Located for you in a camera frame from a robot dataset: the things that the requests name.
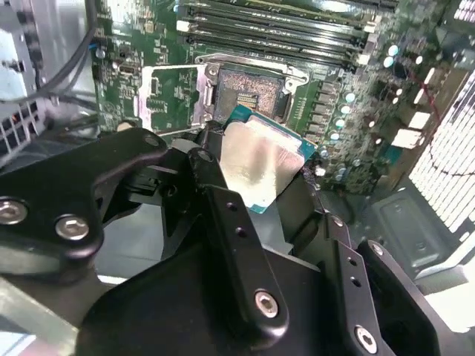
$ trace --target ventilation grille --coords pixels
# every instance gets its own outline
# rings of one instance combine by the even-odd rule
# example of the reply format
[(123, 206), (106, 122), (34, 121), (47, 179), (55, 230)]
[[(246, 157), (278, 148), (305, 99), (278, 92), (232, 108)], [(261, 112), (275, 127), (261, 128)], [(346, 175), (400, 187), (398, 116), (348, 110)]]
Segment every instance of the ventilation grille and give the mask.
[(22, 105), (0, 124), (0, 168), (44, 130), (36, 103)]
[(409, 177), (451, 232), (475, 221), (475, 72)]
[(475, 24), (475, 1), (462, 0), (455, 11), (453, 18)]

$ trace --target ram slot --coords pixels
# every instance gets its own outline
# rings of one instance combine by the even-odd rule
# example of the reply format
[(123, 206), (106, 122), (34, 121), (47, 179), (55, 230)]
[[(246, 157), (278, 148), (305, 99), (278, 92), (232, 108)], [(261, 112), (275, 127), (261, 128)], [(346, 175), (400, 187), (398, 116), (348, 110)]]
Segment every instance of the ram slot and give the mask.
[(295, 13), (296, 16), (308, 16), (318, 11), (331, 11), (332, 7), (337, 7), (338, 3), (346, 4), (348, 8), (346, 13), (351, 13), (354, 16), (361, 15), (365, 10), (377, 10), (378, 13), (393, 13), (397, 6), (397, 0), (336, 0), (332, 1), (332, 7), (329, 7), (327, 0), (309, 0), (299, 1), (300, 7), (296, 5), (290, 5), (292, 1), (285, 1), (286, 4), (282, 4), (284, 1), (280, 1), (280, 4), (276, 1), (263, 1), (263, 0), (231, 0), (221, 1), (214, 0), (217, 3), (232, 2), (237, 6), (256, 8), (262, 10), (263, 8), (272, 8), (275, 12), (279, 13)]
[(314, 62), (342, 68), (351, 68), (353, 59), (349, 54), (328, 53), (320, 50), (310, 50), (302, 47), (283, 45), (272, 41), (250, 39), (243, 36), (233, 36), (225, 33), (191, 30), (189, 42), (211, 44), (231, 49), (240, 48), (242, 51), (256, 50), (257, 52), (282, 56), (293, 61)]
[(361, 9), (377, 10), (379, 13), (394, 13), (398, 7), (398, 1), (385, 0), (339, 0), (344, 4), (359, 7)]
[(247, 36), (271, 39), (281, 42), (289, 42), (304, 47), (338, 52), (360, 50), (357, 39), (340, 39), (338, 36), (319, 36), (312, 33), (304, 33), (296, 30), (287, 30), (278, 27), (263, 26), (233, 19), (225, 19), (216, 16), (202, 16), (197, 14), (190, 22), (198, 25), (201, 30), (217, 30), (232, 33), (242, 33)]
[(198, 3), (187, 3), (189, 7), (194, 7), (198, 13), (208, 13), (210, 15), (218, 15), (231, 19), (242, 19), (245, 21), (253, 21), (269, 26), (279, 26), (290, 30), (314, 29), (322, 33), (341, 33), (349, 36), (363, 37), (364, 32), (361, 30), (362, 24), (355, 22), (352, 25), (339, 24), (334, 22), (326, 22), (323, 20), (304, 19), (296, 16), (284, 15), (265, 10), (249, 9), (248, 7), (240, 7), (231, 4), (224, 4), (214, 1), (200, 1)]

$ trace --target capacitor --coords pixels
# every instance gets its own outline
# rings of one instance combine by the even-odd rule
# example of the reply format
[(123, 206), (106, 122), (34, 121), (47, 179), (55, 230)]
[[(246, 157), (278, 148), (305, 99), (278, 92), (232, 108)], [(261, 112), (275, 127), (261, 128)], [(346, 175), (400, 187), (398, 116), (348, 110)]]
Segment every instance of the capacitor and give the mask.
[(394, 64), (394, 58), (393, 57), (386, 57), (383, 61), (383, 67), (385, 67), (385, 68), (389, 68), (393, 64)]
[(337, 170), (336, 171), (337, 174), (343, 175), (347, 172), (347, 167), (344, 164), (340, 164), (340, 165), (337, 165), (336, 170)]
[(98, 59), (105, 58), (105, 49), (103, 47), (96, 48), (96, 58)]
[(397, 55), (399, 53), (399, 47), (396, 46), (395, 44), (393, 44), (392, 46), (390, 46), (388, 49), (387, 49), (387, 54), (389, 54), (390, 56), (394, 57), (395, 55)]
[(336, 120), (335, 126), (337, 129), (341, 130), (344, 127), (344, 120), (343, 119)]
[(340, 134), (336, 131), (330, 132), (330, 139), (333, 141), (337, 141), (340, 138)]
[(396, 83), (389, 84), (389, 89), (391, 93), (395, 93), (396, 96), (402, 94), (402, 89)]
[(318, 148), (318, 154), (320, 155), (321, 158), (323, 159), (327, 159), (329, 157), (329, 153), (328, 153), (328, 150), (325, 146), (320, 146)]
[(356, 95), (354, 93), (351, 93), (351, 92), (345, 93), (344, 94), (344, 99), (345, 99), (346, 102), (351, 103), (351, 102), (355, 101)]
[(422, 57), (420, 54), (414, 53), (414, 52), (406, 52), (404, 54), (404, 57), (410, 59), (411, 62), (414, 63), (415, 65), (420, 65), (422, 63), (422, 61), (424, 61), (424, 57)]
[(375, 145), (380, 145), (383, 142), (383, 139), (377, 133), (371, 134), (371, 140), (374, 142)]
[(386, 101), (390, 102), (391, 104), (396, 104), (399, 101), (399, 98), (393, 91), (388, 91), (386, 95)]
[(397, 78), (407, 79), (406, 67), (401, 62), (394, 63), (393, 74)]
[(348, 105), (344, 105), (340, 108), (340, 112), (346, 115), (351, 112), (351, 108)]
[(372, 128), (374, 127), (375, 125), (375, 120), (373, 117), (371, 116), (363, 116), (363, 122), (364, 122), (364, 125), (367, 127), (367, 128)]

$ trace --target screw hole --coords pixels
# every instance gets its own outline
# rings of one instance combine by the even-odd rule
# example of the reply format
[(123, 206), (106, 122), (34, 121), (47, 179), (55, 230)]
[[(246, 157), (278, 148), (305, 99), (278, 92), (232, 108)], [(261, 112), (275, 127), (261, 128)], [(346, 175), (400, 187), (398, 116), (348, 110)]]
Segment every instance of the screw hole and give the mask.
[(350, 279), (351, 279), (351, 281), (353, 282), (353, 284), (354, 284), (355, 286), (357, 286), (358, 288), (361, 288), (361, 283), (359, 282), (359, 280), (357, 280), (357, 279), (354, 278), (354, 277), (351, 277)]
[(366, 335), (363, 335), (363, 340), (365, 343), (367, 343), (368, 345), (373, 345), (373, 341)]
[(165, 185), (161, 190), (162, 197), (171, 198), (177, 193), (177, 187), (174, 185)]
[(236, 228), (236, 235), (239, 237), (247, 237), (247, 233), (244, 231), (243, 228)]
[(262, 299), (261, 299), (261, 304), (262, 304), (263, 307), (266, 308), (267, 310), (270, 310), (270, 309), (272, 308), (272, 303), (270, 302), (270, 299), (262, 298)]
[(152, 135), (145, 135), (144, 140), (149, 145), (152, 145), (154, 147), (160, 146), (160, 142), (158, 142), (157, 139), (155, 137), (153, 137)]
[(228, 202), (226, 204), (226, 206), (228, 207), (228, 209), (230, 211), (238, 211), (238, 207), (236, 205), (234, 205), (234, 203), (232, 203), (232, 202)]

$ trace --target silver screw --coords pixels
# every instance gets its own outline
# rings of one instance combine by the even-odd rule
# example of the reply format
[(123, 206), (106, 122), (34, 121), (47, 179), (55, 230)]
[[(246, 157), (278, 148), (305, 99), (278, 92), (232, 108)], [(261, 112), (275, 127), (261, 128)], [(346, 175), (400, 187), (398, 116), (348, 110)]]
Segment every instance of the silver screw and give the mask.
[(374, 355), (378, 351), (376, 340), (374, 340), (374, 337), (363, 326), (355, 327), (355, 335), (361, 346), (370, 354)]
[(3, 200), (0, 202), (0, 224), (15, 225), (27, 217), (27, 208), (15, 200)]
[(96, 49), (96, 57), (98, 59), (104, 59), (105, 58), (105, 50), (102, 47), (98, 47)]
[(381, 247), (379, 247), (378, 245), (376, 245), (375, 243), (371, 244), (371, 247), (373, 247), (373, 250), (375, 251), (375, 253), (377, 253), (379, 256), (382, 256), (383, 255), (383, 250)]
[(266, 291), (258, 291), (255, 294), (255, 305), (265, 317), (273, 318), (277, 316), (279, 307), (274, 297)]
[(332, 216), (333, 218), (333, 221), (335, 222), (336, 225), (342, 227), (343, 226), (343, 222), (340, 220), (339, 217), (336, 217), (335, 215)]
[(212, 76), (215, 76), (217, 74), (217, 68), (216, 67), (211, 67), (211, 68), (209, 68), (208, 72)]
[(144, 140), (149, 145), (152, 145), (152, 146), (155, 146), (155, 147), (160, 145), (160, 142), (158, 142), (157, 139), (155, 139), (155, 137), (153, 137), (152, 135), (146, 135)]
[(204, 120), (205, 122), (208, 122), (208, 121), (210, 121), (210, 120), (213, 120), (213, 116), (212, 116), (210, 113), (205, 113), (205, 114), (203, 114), (202, 118), (203, 118), (203, 120)]
[(66, 240), (81, 240), (89, 233), (89, 226), (80, 217), (62, 217), (56, 223), (56, 233)]
[(198, 156), (200, 156), (202, 159), (204, 159), (207, 162), (211, 162), (213, 160), (213, 157), (210, 156), (210, 154), (204, 150), (199, 150)]

